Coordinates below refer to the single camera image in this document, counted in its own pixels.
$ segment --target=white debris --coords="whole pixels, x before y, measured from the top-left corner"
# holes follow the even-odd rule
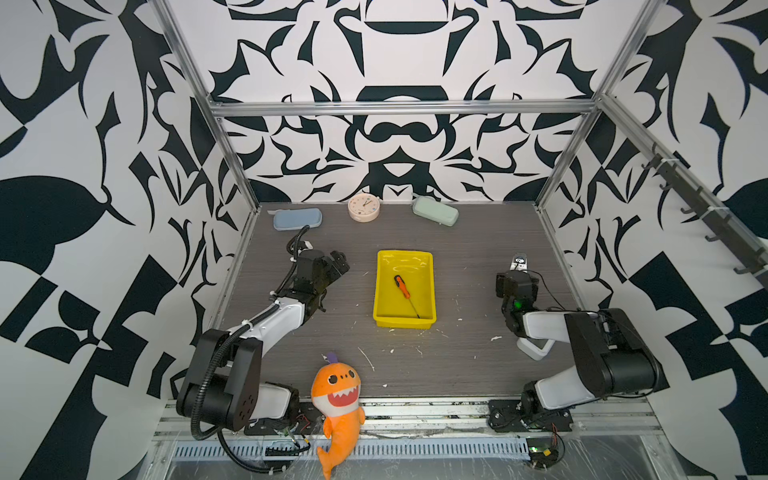
[[[373,366],[373,364],[371,363],[371,359],[370,359],[370,358],[368,358],[368,356],[366,355],[366,353],[365,353],[365,352],[363,352],[363,350],[362,350],[360,347],[357,347],[357,349],[360,351],[360,353],[362,353],[362,356],[364,356],[364,357],[366,358],[366,360],[368,360],[368,364],[369,364],[369,365],[371,365],[371,369],[372,369],[372,370],[375,372],[375,371],[376,371],[376,367],[375,367],[375,366]]]

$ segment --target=blue pencil case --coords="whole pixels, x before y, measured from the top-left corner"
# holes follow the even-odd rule
[[[301,230],[304,225],[319,227],[323,222],[323,213],[318,208],[298,210],[280,210],[275,213],[272,225],[275,230]]]

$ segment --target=ventilation grille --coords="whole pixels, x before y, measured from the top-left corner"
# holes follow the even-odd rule
[[[317,457],[316,447],[328,449],[329,440],[316,440],[312,448],[303,452],[298,459]],[[290,450],[295,448],[287,440],[236,440],[230,447],[238,456],[248,459],[262,459],[265,448]],[[510,458],[529,460],[528,443],[525,439],[360,439],[350,460],[420,458]],[[296,457],[270,456],[270,460],[294,460]],[[174,460],[229,460],[218,442],[178,442]]]

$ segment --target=wall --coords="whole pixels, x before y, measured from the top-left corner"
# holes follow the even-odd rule
[[[228,118],[261,201],[535,200],[578,114]]]
[[[0,5],[3,478],[135,478],[248,206],[144,0]]]
[[[640,0],[170,0],[215,101],[589,98]],[[229,119],[263,201],[534,200],[576,114]]]
[[[616,90],[763,239],[766,7],[671,0]],[[587,305],[625,309],[664,364],[650,402],[687,473],[766,475],[768,292],[646,161],[603,116],[546,206],[557,240]]]

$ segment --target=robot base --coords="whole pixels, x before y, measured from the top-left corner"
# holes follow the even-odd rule
[[[520,400],[491,400],[488,426],[495,432],[552,430],[570,432],[573,419],[569,409],[547,410],[536,399],[535,383],[526,383]]]

